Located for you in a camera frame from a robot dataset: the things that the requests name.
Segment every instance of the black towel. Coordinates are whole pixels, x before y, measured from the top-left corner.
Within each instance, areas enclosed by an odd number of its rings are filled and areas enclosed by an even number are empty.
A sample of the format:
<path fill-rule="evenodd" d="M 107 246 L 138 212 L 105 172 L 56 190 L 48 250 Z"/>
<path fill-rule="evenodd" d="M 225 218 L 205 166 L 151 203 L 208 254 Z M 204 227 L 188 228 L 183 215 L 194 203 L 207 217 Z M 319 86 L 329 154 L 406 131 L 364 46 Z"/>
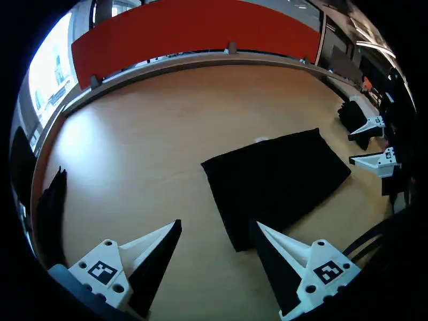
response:
<path fill-rule="evenodd" d="M 236 251 L 252 247 L 250 218 L 281 231 L 350 175 L 319 129 L 262 141 L 202 163 Z"/>
<path fill-rule="evenodd" d="M 67 265 L 63 250 L 63 214 L 67 192 L 67 172 L 61 166 L 50 186 L 39 198 L 34 218 L 37 245 L 47 268 L 55 264 Z"/>
<path fill-rule="evenodd" d="M 360 106 L 354 101 L 345 102 L 342 104 L 342 107 L 338 110 L 339 119 L 348 130 L 349 133 L 352 133 L 364 126 L 367 123 L 367 118 L 365 117 Z M 358 144 L 363 150 L 367 150 L 369 146 L 370 138 L 378 135 L 377 128 L 371 131 L 365 131 L 361 134 L 355 135 L 352 140 Z"/>

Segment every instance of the orange object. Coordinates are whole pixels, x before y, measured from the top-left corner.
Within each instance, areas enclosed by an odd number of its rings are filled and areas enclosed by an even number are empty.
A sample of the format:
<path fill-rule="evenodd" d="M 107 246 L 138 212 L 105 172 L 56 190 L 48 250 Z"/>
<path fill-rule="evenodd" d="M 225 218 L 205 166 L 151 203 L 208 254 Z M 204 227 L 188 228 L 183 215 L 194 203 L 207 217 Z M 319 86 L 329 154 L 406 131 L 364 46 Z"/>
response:
<path fill-rule="evenodd" d="M 373 85 L 371 84 L 370 80 L 366 76 L 364 76 L 364 83 L 367 91 L 371 91 L 371 89 L 373 88 Z"/>
<path fill-rule="evenodd" d="M 144 60 L 184 51 L 250 49 L 316 59 L 320 33 L 239 0 L 161 0 L 102 22 L 71 45 L 80 88 Z"/>

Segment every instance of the black chair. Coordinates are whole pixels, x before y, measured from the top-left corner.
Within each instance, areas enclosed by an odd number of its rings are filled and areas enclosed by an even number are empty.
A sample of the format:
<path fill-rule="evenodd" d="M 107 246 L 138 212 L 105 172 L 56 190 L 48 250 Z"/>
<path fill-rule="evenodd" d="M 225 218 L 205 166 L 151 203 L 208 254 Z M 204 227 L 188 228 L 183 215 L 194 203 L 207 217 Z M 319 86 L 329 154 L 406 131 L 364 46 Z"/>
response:
<path fill-rule="evenodd" d="M 31 186 L 37 158 L 31 149 L 27 136 L 22 127 L 18 127 L 13 137 L 10 154 L 10 173 L 13 188 L 18 200 L 30 208 Z"/>

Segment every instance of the bright window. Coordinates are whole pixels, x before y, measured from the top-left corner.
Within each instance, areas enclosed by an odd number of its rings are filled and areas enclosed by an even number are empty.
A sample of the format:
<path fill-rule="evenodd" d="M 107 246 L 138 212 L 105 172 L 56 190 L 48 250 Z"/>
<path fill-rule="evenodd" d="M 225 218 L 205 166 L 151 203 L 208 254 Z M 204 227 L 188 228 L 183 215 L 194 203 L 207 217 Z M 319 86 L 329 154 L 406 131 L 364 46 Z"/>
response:
<path fill-rule="evenodd" d="M 53 27 L 36 52 L 29 68 L 33 107 L 44 127 L 76 82 L 68 60 L 68 26 L 71 13 Z"/>

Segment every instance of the table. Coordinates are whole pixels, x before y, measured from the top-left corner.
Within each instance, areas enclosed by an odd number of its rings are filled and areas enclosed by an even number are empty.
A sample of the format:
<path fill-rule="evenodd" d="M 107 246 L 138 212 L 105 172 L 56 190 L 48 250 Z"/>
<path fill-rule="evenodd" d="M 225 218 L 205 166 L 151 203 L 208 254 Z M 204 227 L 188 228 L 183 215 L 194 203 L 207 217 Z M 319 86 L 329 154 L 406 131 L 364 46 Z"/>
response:
<path fill-rule="evenodd" d="M 200 163 L 254 143 L 320 128 L 348 164 L 363 154 L 340 124 L 342 100 L 310 74 L 283 67 L 217 66 L 163 74 L 113 91 L 67 118 L 44 185 L 67 169 L 64 251 L 75 263 L 102 240 L 126 243 L 173 220 L 182 235 L 151 320 L 278 320 L 255 251 L 236 253 Z M 377 152 L 371 142 L 367 152 Z M 345 249 L 384 219 L 380 179 L 351 177 L 287 235 Z"/>

